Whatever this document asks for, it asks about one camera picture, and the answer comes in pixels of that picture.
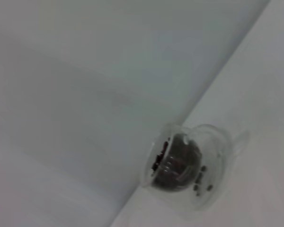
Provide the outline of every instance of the white wall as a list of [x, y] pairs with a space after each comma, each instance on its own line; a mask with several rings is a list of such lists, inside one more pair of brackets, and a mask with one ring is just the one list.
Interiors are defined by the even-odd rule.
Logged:
[[265, 3], [0, 0], [0, 227], [108, 226]]

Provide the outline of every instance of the white surface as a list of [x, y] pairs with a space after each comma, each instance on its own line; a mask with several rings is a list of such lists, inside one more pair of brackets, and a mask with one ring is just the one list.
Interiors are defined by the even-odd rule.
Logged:
[[0, 0], [0, 227], [108, 226], [265, 2]]
[[284, 227], [284, 0], [273, 0], [186, 120], [250, 133], [222, 196], [183, 220], [138, 188], [113, 227]]

